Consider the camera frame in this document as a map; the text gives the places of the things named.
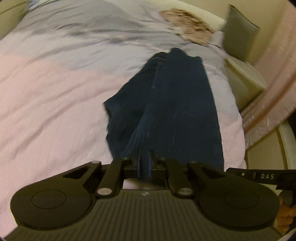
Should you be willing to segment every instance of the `pillow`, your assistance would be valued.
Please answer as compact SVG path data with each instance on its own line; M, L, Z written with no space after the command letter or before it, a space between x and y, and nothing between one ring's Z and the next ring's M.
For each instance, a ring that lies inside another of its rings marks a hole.
M223 48L231 56L246 61L260 28L251 23L233 5L229 5L227 22L223 28Z

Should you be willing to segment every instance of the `brown cloth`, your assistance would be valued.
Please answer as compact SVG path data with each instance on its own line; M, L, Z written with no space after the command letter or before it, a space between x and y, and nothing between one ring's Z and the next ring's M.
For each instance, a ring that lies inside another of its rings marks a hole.
M203 46L209 44L214 29L201 18L186 10L176 8L160 11L159 14L163 19L170 21L172 26L170 29L175 30L174 32L184 39Z

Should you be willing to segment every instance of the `pink curtain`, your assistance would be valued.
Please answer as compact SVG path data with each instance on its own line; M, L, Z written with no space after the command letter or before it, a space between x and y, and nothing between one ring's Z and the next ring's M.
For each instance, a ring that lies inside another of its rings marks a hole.
M241 113L246 149L296 108L296 8L290 2L272 41L254 67L268 87Z

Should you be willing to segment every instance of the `navy blue cloth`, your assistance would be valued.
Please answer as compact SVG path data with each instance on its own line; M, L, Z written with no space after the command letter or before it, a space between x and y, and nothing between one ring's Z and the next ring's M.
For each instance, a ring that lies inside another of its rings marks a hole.
M138 150L142 176L148 176L149 149L223 170L216 106L200 57L177 48L157 53L104 105L113 157Z

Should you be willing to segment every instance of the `bed sheet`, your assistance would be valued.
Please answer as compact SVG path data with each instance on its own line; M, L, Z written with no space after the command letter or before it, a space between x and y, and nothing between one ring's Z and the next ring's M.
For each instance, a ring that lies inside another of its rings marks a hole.
M242 120L223 51L174 35L147 1L51 1L0 41L0 236L16 227L9 203L17 190L92 160L111 162L103 102L153 54L172 47L202 57L225 169L245 167Z

